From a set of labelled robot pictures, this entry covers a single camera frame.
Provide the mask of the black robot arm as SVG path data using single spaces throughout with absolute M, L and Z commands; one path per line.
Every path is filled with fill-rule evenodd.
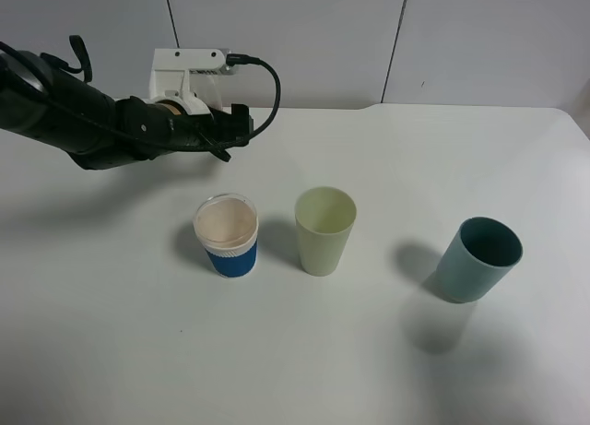
M 247 145 L 254 121 L 245 105 L 191 115 L 171 100 L 114 100 L 91 86 L 89 54 L 69 38 L 80 62 L 1 46 L 1 127 L 63 150 L 84 170 L 107 170 L 172 152 L 209 152 L 230 160 Z

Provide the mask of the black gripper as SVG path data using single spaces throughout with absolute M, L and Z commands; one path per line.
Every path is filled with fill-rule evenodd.
M 204 146 L 214 144 L 212 136 L 207 135 L 211 115 L 214 138 L 219 143 L 247 144 L 254 131 L 254 120 L 244 104 L 232 104 L 228 112 L 212 109 L 211 115 L 201 119 L 130 97 L 116 102 L 116 112 L 117 130 L 134 140 L 116 141 L 115 160 L 153 160 L 178 152 L 178 148 L 204 152 Z

